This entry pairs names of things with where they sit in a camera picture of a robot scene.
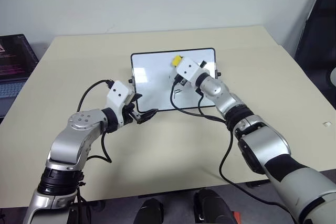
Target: yellow object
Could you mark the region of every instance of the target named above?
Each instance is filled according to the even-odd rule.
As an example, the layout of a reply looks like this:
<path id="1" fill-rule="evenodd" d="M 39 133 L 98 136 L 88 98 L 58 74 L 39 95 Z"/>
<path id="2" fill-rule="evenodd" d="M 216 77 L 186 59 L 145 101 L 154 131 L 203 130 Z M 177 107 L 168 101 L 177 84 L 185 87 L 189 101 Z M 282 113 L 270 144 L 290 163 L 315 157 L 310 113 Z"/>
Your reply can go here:
<path id="1" fill-rule="evenodd" d="M 176 67 L 180 63 L 181 60 L 182 60 L 182 56 L 181 55 L 176 55 L 175 58 L 173 59 L 173 62 L 172 62 L 173 66 Z"/>

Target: robotic arm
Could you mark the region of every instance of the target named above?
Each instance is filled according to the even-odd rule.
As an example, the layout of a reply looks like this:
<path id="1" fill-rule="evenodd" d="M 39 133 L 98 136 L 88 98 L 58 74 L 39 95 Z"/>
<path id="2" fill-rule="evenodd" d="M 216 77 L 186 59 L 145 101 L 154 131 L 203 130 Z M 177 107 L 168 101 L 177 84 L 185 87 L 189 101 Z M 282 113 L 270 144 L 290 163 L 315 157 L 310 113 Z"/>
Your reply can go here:
<path id="1" fill-rule="evenodd" d="M 41 181 L 31 198 L 24 224 L 38 223 L 40 218 L 52 215 L 48 223 L 68 223 L 69 207 L 77 195 L 84 175 L 91 144 L 101 135 L 111 133 L 131 123 L 141 124 L 152 118 L 156 109 L 140 114 L 133 102 L 142 95 L 120 81 L 110 81 L 106 107 L 80 111 L 68 119 L 66 128 L 54 140 L 46 161 Z"/>
<path id="2" fill-rule="evenodd" d="M 220 80 L 190 58 L 177 56 L 174 84 L 187 81 L 214 102 L 229 131 L 238 139 L 242 155 L 255 173 L 266 174 L 298 223 L 336 223 L 336 185 L 318 171 L 291 157 L 285 138 L 255 115 Z"/>

